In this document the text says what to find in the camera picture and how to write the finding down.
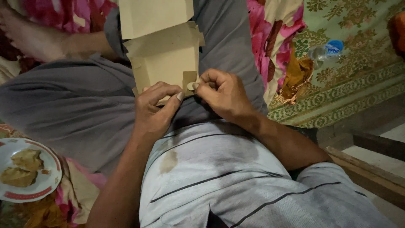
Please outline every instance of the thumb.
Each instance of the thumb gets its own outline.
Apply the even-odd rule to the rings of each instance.
[[[160,112],[165,116],[168,117],[169,119],[172,119],[173,116],[175,115],[177,109],[179,109],[181,102],[184,99],[184,93],[180,92],[167,101],[167,103],[163,106],[163,108],[160,110]]]
[[[193,88],[196,94],[210,105],[217,99],[218,92],[213,90],[207,83],[196,82],[193,84]]]

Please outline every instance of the paper food box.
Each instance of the paper food box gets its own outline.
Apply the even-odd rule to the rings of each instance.
[[[186,96],[193,95],[187,85],[199,82],[198,56],[204,36],[195,22],[188,22],[193,16],[192,0],[120,0],[119,6],[122,38],[131,39],[124,45],[134,73],[135,96],[159,81],[179,85]]]

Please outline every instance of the hand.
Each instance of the hand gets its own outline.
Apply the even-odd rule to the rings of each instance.
[[[200,83],[193,84],[195,93],[226,121],[238,124],[244,117],[256,113],[242,80],[235,74],[208,69],[200,79]]]
[[[158,108],[156,104],[165,96],[171,96],[171,98],[163,108]],[[155,143],[166,133],[183,98],[184,93],[177,85],[172,86],[158,82],[151,87],[144,88],[143,92],[135,99],[133,135]]]

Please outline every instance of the fried food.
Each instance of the fried food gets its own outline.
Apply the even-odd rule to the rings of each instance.
[[[0,175],[0,181],[3,184],[15,187],[28,187],[34,183],[36,171],[26,171],[21,168],[8,167]]]
[[[40,153],[40,150],[23,149],[11,156],[11,160],[22,169],[37,171],[44,168],[44,162],[39,158]]]

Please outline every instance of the striped t-shirt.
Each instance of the striped t-shirt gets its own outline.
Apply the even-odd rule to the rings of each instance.
[[[224,121],[156,142],[143,180],[141,227],[395,227],[333,163],[293,181],[260,142]]]

